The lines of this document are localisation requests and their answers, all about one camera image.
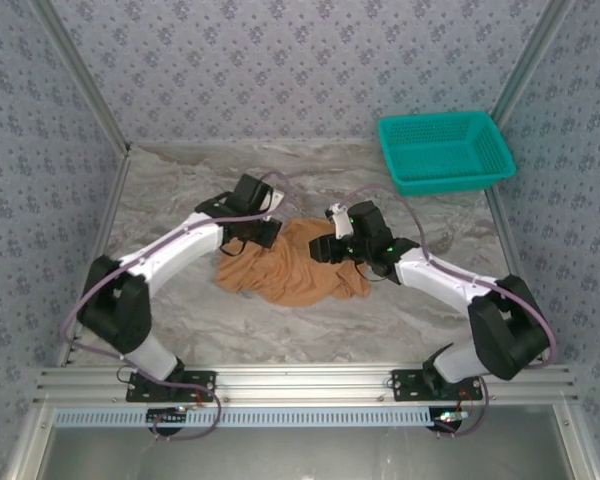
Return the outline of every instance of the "green basket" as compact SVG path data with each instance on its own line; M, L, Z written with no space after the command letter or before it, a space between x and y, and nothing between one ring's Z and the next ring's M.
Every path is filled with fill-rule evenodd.
M483 190L516 173L498 127L484 112L386 117L378 129L400 195Z

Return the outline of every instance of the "aluminum frame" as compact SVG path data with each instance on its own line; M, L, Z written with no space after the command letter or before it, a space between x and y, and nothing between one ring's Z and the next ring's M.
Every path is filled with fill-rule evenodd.
M79 60L79 56L55 10L50 7L48 0L30 1L107 136L114 145L123 150L126 146L124 138L86 67L81 61L76 61ZM491 111L500 128L508 119L573 3L573 0L548 1L541 21ZM128 158L125 156L107 203L103 224L94 247L94 257L104 251L127 171ZM490 188L486 195L509 269L512 273L523 275L522 264L499 194L495 188ZM64 368L71 364L69 355L70 348L67 346L59 359L59 365L62 367L42 371L40 384L34 392L32 409L23 423L5 478L37 478L58 409L67 406L100 406L112 409L128 406L124 401L125 385L115 378L116 367ZM218 372L218 394L229 407L391 407L404 403L395 403L391 391L385 385L389 379L389 372L395 368L419 368L419 365L243 365L205 368L212 368ZM491 404L495 407L553 405L575 478L600 479L600 461L593 448L593 440L579 403L577 389L573 384L573 374L568 366L556 365L542 371L527 370L521 372L512 382L487 377L487 384Z
M219 397L227 408L299 407L378 407L441 406L454 402L395 402L387 381L394 369L419 365L342 364L342 365L236 365L204 366L218 373ZM41 372L34 392L33 408L26 417L8 476L10 480L35 479L59 409L71 407L129 408L125 401L126 384L116 378L118 367L56 367ZM126 380L130 371L122 370ZM560 428L568 459L577 480L600 478L599 463L591 462L587 445L569 405L579 402L573 374L568 366L554 365L543 370L526 370L513 381L486 377L492 407L554 405L561 409ZM137 407L147 404L133 404ZM151 407L175 406L151 404Z

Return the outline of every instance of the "orange cloth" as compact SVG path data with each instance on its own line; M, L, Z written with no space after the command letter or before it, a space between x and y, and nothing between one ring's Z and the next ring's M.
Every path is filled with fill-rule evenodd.
M234 293L253 290L268 302L287 307L312 305L328 295L366 297L371 285L356 272L353 261L332 265L309 255L310 240L333 232L328 220L292 219L270 250L248 242L236 257L221 253L216 284ZM225 250L237 253L241 246L233 240ZM366 265L358 267L364 274Z

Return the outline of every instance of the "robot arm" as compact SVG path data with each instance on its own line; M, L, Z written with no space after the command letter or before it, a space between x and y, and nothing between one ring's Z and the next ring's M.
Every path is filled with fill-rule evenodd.
M334 205L326 215L336 233L311 241L314 260L366 262L376 275L422 290L469 317L472 340L448 345L423 364L424 381L435 395L452 390L465 378L487 373L510 380L548 347L544 330L527 311L476 284L476 280L496 284L540 311L519 277L481 277L431 254L427 257L418 243L394 238L371 201L349 209ZM505 319L503 313L510 315Z
M137 263L94 295L78 320L153 377L178 381L183 365L152 333L150 298L186 265L233 238L270 247L281 227L277 220L270 216L240 223L221 219L272 211L283 197L266 183L243 175L233 192L201 203L182 224L152 244L118 260L107 256L96 259L85 292L109 273ZM196 227L200 222L207 223ZM165 246L148 255L162 244Z

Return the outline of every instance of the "marble floor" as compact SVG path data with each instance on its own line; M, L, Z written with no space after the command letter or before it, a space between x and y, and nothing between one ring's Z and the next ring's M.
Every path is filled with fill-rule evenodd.
M257 176L272 168L298 185L296 205L280 219L321 218L326 207L362 185L391 184L380 148L370 145L134 148L107 253L117 257L145 246L200 201L232 189L242 173ZM417 240L398 202L383 193L366 198L380 207L394 235ZM485 275L507 273L483 192L414 197L412 204L433 253ZM470 336L466 318L389 281L374 283L368 298L286 308L220 289L213 282L217 261L214 254L187 266L152 301L154 332L188 364L421 362ZM100 345L89 332L84 340ZM85 352L71 359L109 363Z

